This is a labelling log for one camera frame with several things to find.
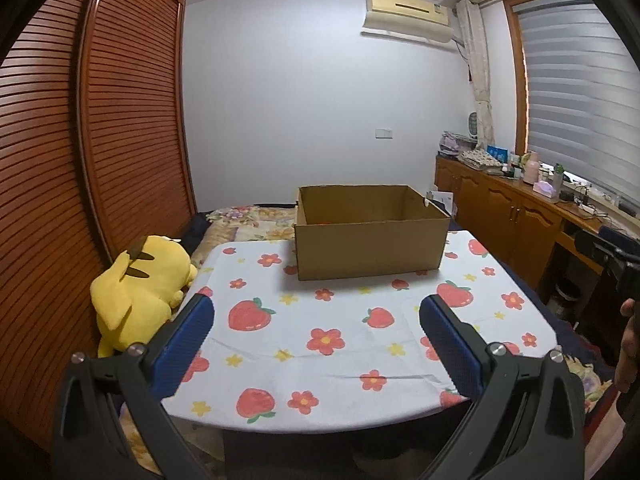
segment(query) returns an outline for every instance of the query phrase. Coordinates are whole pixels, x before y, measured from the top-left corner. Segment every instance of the window frame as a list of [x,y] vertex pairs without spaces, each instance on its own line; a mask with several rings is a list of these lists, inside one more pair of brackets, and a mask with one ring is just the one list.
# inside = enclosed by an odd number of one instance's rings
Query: window frame
[[529,134],[529,91],[527,86],[527,67],[522,47],[522,31],[520,20],[513,7],[533,0],[505,0],[504,11],[507,14],[511,46],[513,48],[513,65],[516,75],[516,143],[515,153],[523,155],[527,151]]

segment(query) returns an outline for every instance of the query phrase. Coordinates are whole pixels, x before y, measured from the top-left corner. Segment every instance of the trash can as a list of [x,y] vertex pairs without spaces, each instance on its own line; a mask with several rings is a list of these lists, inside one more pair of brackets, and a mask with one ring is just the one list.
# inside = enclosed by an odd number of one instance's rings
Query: trash can
[[575,306],[580,300],[580,289],[566,278],[560,278],[546,306],[560,319],[574,322]]

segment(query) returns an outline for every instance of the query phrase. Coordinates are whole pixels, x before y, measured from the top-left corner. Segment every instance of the pink bottle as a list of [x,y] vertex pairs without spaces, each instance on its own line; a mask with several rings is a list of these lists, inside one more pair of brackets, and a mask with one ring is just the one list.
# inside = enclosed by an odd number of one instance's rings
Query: pink bottle
[[527,184],[535,184],[538,181],[538,172],[540,171],[540,162],[538,160],[538,152],[531,152],[529,160],[524,166],[523,181]]

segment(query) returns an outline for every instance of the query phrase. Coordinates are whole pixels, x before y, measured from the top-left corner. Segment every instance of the air conditioner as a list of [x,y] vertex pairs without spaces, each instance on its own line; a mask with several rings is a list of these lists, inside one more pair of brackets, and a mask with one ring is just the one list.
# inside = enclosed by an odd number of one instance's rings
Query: air conditioner
[[365,28],[448,43],[453,39],[449,9],[426,0],[367,0]]

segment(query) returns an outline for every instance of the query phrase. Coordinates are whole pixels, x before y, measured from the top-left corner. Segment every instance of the white wall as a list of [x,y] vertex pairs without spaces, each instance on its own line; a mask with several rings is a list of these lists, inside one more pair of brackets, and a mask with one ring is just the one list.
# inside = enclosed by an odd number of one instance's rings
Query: white wall
[[513,150],[516,142],[516,74],[504,4],[481,10],[489,54],[489,76],[496,146]]
[[[360,35],[365,0],[187,7],[184,115],[199,210],[293,202],[308,184],[433,183],[473,97],[453,49]],[[394,138],[375,139],[376,128]]]

